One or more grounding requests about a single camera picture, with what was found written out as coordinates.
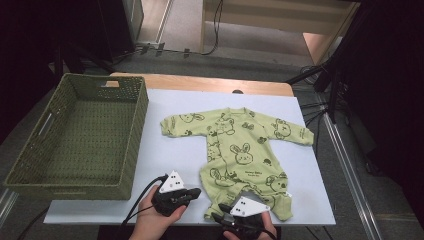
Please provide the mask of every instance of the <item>gray floor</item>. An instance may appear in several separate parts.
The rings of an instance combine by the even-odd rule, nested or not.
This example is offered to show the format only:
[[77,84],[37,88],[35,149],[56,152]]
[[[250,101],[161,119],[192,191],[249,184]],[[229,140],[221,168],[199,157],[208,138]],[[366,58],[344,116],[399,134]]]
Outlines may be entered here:
[[[156,56],[156,52],[151,50],[144,55],[129,56],[114,67],[118,71],[132,73],[164,73],[282,82],[299,74],[301,67],[311,64],[305,43],[301,41],[302,37],[298,33],[281,33],[262,29],[262,31],[267,32],[267,38],[263,39],[262,34],[252,34],[251,28],[238,28],[238,31],[242,31],[240,33],[242,36],[249,37],[234,40],[234,42],[238,42],[234,45],[234,42],[231,41],[231,33],[234,32],[231,31],[231,27],[223,27],[222,41],[220,42],[222,45],[210,56],[192,54],[190,57],[184,58],[180,53],[170,52],[163,52],[161,56]],[[272,42],[272,39],[279,39],[279,41]],[[205,39],[205,42],[208,46],[213,45],[210,38]],[[276,49],[281,49],[281,52],[275,53]],[[101,69],[88,68],[87,74],[106,73]],[[300,105],[317,102],[317,94],[312,89],[312,86],[304,81],[293,86],[295,97],[298,98]],[[36,120],[46,106],[49,96],[49,94],[46,95],[28,113],[27,117],[0,146],[0,180],[5,179]],[[364,157],[350,127],[345,122],[348,113],[345,111],[346,106],[343,101],[339,101],[338,109],[340,110],[336,112],[336,125],[352,159],[383,238],[389,240],[424,239],[424,231],[405,200],[402,189],[389,178],[384,176],[374,177],[367,173]],[[319,110],[318,107],[302,109],[304,114],[317,110]],[[312,116],[313,114],[305,116],[305,121]],[[367,239],[326,124],[323,120],[318,121],[316,119],[308,127],[316,135],[319,132],[317,161],[337,223],[335,226],[327,227],[329,233],[334,239]],[[48,201],[19,196],[0,229],[0,239],[16,239],[31,219],[48,205]],[[310,226],[309,229],[317,235],[318,239],[330,239],[324,228],[320,226]],[[191,230],[193,229],[188,231],[187,228],[173,228],[167,233],[167,236],[170,239],[215,239],[211,233],[213,231],[205,232],[207,229]],[[26,239],[96,239],[97,231],[98,226],[46,225],[40,219],[30,230]],[[282,239],[307,240],[316,238],[305,226],[298,226],[283,227]]]

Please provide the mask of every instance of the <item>human hand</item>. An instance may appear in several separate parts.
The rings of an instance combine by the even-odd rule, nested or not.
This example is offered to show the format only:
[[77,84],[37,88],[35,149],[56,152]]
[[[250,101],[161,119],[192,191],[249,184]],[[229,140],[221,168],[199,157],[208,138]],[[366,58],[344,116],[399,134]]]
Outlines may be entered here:
[[175,211],[169,217],[165,217],[162,214],[156,212],[155,208],[152,207],[152,198],[159,186],[155,185],[150,189],[147,196],[141,200],[138,205],[138,209],[147,210],[140,212],[137,216],[137,221],[134,227],[134,231],[130,237],[130,240],[157,240],[159,239],[166,229],[178,221],[186,210],[187,206],[182,205],[175,209]]
[[[272,224],[271,215],[269,212],[261,213],[262,221],[266,230],[270,231],[275,237],[277,237],[277,229],[275,229],[274,224]],[[240,240],[234,233],[230,231],[224,232],[224,237],[228,240]],[[263,232],[259,235],[258,240],[269,240],[272,239],[267,233]]]

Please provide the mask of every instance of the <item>baby onesie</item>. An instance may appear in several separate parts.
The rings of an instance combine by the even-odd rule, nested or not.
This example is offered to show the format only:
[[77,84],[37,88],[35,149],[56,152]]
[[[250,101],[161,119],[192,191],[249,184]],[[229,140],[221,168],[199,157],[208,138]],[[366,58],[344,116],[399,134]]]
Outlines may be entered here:
[[222,215],[218,204],[231,205],[241,191],[254,192],[280,220],[292,217],[287,175],[269,140],[312,145],[309,129],[247,108],[173,115],[161,128],[170,137],[206,136],[207,163],[200,178],[212,204],[205,218]]

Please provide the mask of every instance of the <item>white table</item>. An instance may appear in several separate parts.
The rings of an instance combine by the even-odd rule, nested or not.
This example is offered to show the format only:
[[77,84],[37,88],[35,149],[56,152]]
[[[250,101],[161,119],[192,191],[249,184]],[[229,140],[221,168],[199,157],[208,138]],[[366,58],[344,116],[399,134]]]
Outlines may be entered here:
[[[160,121],[173,114],[225,107],[246,107],[253,111],[304,125],[295,97],[229,94],[217,92],[148,89],[150,99],[132,197],[129,201],[55,200],[44,219],[49,224],[120,224],[147,184],[158,176],[177,171],[187,188],[202,193],[191,201],[176,225],[215,224],[203,213],[210,205],[201,186],[199,170],[206,164],[204,137],[169,138],[162,136]],[[275,225],[333,225],[335,219],[312,147],[271,140],[280,164],[289,176],[288,192],[293,195],[294,217],[285,222],[274,215]]]

